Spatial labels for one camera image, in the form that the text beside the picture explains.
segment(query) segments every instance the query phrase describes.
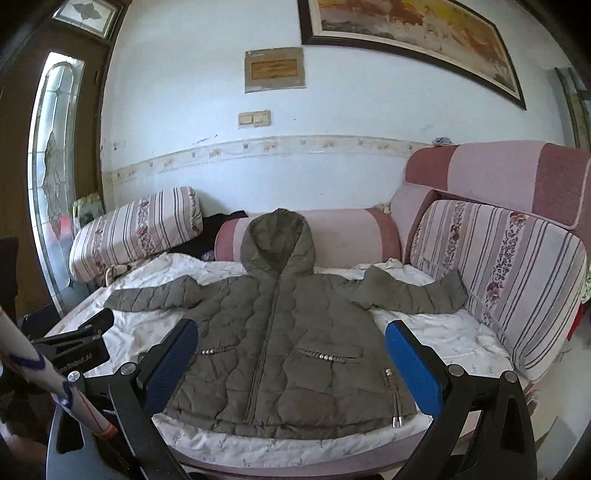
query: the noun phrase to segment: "jacket hood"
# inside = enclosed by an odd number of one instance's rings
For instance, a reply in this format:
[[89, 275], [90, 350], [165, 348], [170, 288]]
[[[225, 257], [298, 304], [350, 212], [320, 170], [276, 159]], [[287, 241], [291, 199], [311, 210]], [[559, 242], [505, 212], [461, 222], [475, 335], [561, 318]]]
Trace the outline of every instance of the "jacket hood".
[[308, 222], [282, 208], [254, 219], [242, 239], [240, 260], [254, 277], [311, 275], [316, 249]]

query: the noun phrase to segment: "brown wooden door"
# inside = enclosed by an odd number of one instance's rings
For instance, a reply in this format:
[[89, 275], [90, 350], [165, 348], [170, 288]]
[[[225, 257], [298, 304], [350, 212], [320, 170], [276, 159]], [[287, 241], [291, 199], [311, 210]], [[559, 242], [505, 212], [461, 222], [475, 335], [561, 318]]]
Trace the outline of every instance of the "brown wooden door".
[[17, 316], [51, 302], [33, 236], [27, 180], [29, 133], [43, 67], [50, 52], [85, 63], [74, 133], [74, 184], [80, 198], [97, 191], [100, 185], [96, 126], [108, 51], [107, 42], [50, 19], [0, 79], [0, 236], [16, 236], [20, 242]]

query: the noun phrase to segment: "white bed sheet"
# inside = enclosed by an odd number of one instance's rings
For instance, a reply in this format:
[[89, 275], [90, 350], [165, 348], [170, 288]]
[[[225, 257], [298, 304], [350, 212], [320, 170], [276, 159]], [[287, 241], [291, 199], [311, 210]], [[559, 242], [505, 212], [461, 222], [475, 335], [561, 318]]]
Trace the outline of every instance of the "white bed sheet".
[[[425, 285], [433, 280], [416, 268], [390, 260], [377, 265], [395, 278]], [[321, 273], [363, 278], [369, 265], [350, 270], [317, 269]], [[162, 254], [139, 269], [101, 288], [70, 312], [49, 335], [74, 330], [102, 309], [112, 291], [120, 288], [157, 286], [181, 275], [191, 275], [202, 284], [244, 274], [240, 263], [202, 262], [181, 254]], [[104, 335], [111, 360], [86, 374], [87, 377], [113, 373], [127, 361], [159, 343], [182, 315], [178, 309], [167, 312], [114, 312], [115, 324]], [[474, 375], [498, 377], [512, 369], [507, 352], [493, 332], [465, 310], [453, 315], [408, 316], [385, 310], [372, 310], [376, 324], [385, 331], [387, 324], [402, 319], [418, 340], [431, 346], [446, 364], [460, 364]], [[428, 428], [431, 417], [417, 414], [402, 428], [386, 427], [369, 433], [332, 440], [274, 440], [212, 433], [187, 426], [164, 414], [153, 417], [154, 424], [168, 445], [179, 452], [207, 463], [235, 467], [287, 467], [337, 460], [367, 452]]]

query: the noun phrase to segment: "door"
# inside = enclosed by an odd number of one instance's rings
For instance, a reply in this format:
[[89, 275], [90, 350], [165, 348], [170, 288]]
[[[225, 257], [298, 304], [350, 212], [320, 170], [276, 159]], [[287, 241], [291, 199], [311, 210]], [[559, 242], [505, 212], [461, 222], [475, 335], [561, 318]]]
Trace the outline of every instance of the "door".
[[17, 236], [17, 315], [88, 295], [73, 281], [72, 202], [99, 190], [96, 124], [109, 43], [48, 20], [0, 80], [0, 236]]

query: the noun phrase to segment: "framed painting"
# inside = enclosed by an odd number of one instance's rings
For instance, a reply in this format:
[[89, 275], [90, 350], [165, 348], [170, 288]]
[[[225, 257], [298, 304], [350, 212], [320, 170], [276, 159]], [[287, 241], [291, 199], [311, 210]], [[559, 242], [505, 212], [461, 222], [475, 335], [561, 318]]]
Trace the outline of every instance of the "framed painting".
[[455, 0], [298, 0], [304, 45], [368, 48], [427, 61], [525, 109], [495, 25]]

